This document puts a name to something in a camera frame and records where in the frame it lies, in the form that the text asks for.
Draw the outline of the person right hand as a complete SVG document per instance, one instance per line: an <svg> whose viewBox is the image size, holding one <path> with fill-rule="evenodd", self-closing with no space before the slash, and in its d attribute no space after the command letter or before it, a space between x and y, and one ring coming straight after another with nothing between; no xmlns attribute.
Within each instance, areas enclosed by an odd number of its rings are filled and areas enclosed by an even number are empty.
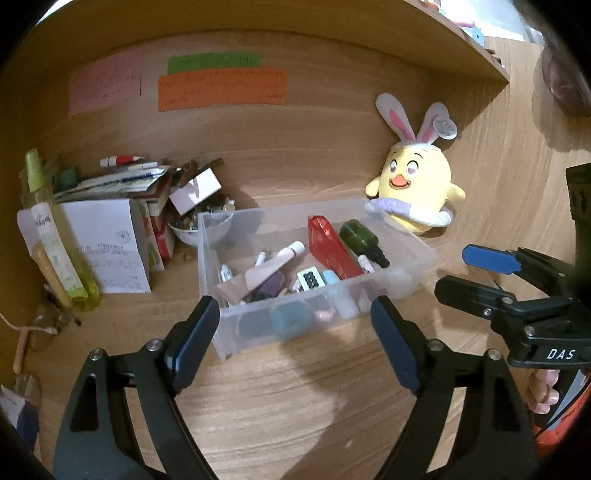
<svg viewBox="0 0 591 480"><path fill-rule="evenodd" d="M546 415L558 403L560 394L554 388L558 379L558 370L538 369L530 374L525 399L534 414Z"/></svg>

